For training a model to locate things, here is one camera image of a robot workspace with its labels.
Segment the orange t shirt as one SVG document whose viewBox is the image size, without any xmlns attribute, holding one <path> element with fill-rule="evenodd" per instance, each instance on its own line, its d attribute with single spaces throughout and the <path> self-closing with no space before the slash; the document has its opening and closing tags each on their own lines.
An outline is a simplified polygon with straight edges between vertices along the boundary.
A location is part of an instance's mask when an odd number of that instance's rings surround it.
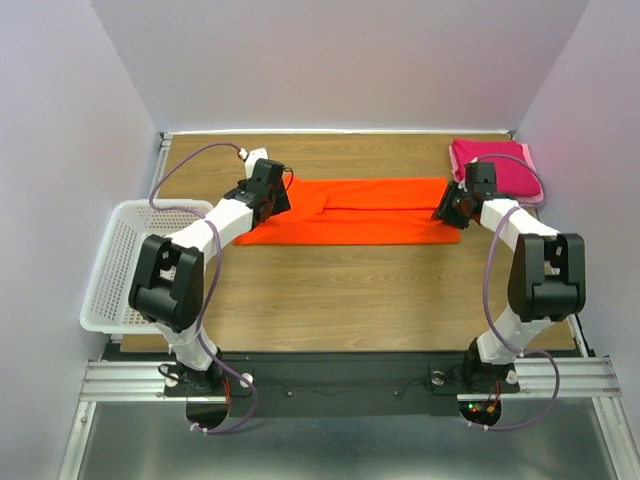
<svg viewBox="0 0 640 480">
<path fill-rule="evenodd" d="M 432 218 L 444 178 L 302 180 L 285 176 L 291 209 L 234 241 L 237 246 L 441 245 L 459 231 Z"/>
</svg>

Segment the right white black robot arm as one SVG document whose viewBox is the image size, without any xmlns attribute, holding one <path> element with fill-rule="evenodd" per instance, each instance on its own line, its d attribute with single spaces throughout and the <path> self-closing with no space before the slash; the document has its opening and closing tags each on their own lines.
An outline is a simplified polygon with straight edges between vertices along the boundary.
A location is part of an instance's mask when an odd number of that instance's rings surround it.
<svg viewBox="0 0 640 480">
<path fill-rule="evenodd" d="M 448 183 L 432 218 L 463 230 L 474 221 L 493 233 L 483 275 L 483 310 L 488 330 L 464 353 L 461 383 L 482 390 L 511 375 L 514 361 L 541 332 L 581 312 L 586 303 L 585 241 L 535 218 L 498 189 L 495 165 L 485 158 L 465 166 L 464 180 Z M 489 280 L 497 244 L 513 253 L 507 306 L 491 316 Z"/>
</svg>

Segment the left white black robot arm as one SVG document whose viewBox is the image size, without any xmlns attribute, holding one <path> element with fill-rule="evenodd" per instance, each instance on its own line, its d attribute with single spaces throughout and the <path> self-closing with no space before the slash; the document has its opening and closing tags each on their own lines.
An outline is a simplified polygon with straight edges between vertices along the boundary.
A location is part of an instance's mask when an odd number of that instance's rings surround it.
<svg viewBox="0 0 640 480">
<path fill-rule="evenodd" d="M 166 236 L 143 240 L 128 295 L 129 307 L 154 324 L 173 351 L 177 367 L 167 380 L 189 383 L 202 394 L 215 392 L 225 369 L 219 348 L 202 327 L 215 284 L 204 286 L 206 269 L 215 262 L 220 276 L 223 248 L 291 205 L 282 163 L 256 157 L 245 161 L 246 177 L 208 213 L 174 206 L 196 220 Z"/>
</svg>

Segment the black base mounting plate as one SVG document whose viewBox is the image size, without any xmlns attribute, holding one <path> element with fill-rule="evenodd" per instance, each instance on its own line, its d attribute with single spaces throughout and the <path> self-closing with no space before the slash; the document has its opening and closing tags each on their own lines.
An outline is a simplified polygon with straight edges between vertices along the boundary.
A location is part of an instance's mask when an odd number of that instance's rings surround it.
<svg viewBox="0 0 640 480">
<path fill-rule="evenodd" d="M 464 396 L 484 401 L 519 390 L 512 366 L 463 378 L 460 351 L 226 352 L 225 363 L 257 388 L 257 418 L 453 416 Z"/>
</svg>

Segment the white plastic laundry basket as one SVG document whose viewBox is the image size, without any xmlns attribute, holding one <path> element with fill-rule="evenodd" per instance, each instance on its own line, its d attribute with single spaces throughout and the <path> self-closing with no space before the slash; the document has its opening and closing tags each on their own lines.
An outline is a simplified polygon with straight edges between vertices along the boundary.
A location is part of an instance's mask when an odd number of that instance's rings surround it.
<svg viewBox="0 0 640 480">
<path fill-rule="evenodd" d="M 128 304 L 128 295 L 144 239 L 165 236 L 189 226 L 196 210 L 206 214 L 203 200 L 128 200 L 112 211 L 104 233 L 79 317 L 87 331 L 107 335 L 155 335 L 158 329 Z"/>
</svg>

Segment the small electronics board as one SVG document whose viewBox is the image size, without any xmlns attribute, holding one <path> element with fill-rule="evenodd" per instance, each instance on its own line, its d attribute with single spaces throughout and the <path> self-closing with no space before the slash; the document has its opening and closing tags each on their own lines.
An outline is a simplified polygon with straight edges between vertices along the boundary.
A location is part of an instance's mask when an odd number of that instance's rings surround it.
<svg viewBox="0 0 640 480">
<path fill-rule="evenodd" d="M 502 413 L 502 404 L 499 400 L 460 401 L 458 405 L 461 415 L 472 423 L 492 426 L 499 421 Z"/>
</svg>

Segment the aluminium frame rail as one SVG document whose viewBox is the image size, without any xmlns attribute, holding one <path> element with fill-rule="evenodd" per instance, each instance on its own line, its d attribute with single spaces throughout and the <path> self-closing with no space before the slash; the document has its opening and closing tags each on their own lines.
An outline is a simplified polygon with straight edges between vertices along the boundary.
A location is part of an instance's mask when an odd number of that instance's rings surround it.
<svg viewBox="0 0 640 480">
<path fill-rule="evenodd" d="M 444 178 L 442 141 L 426 140 L 402 159 L 383 138 L 338 134 L 273 136 L 270 149 L 302 180 Z M 478 330 L 480 252 L 457 244 L 237 246 L 228 244 L 205 322 L 220 341 L 249 336 L 247 353 L 415 352 L 460 347 Z M 617 397 L 605 359 L 517 359 L 507 382 L 518 392 L 491 398 Z"/>
</svg>

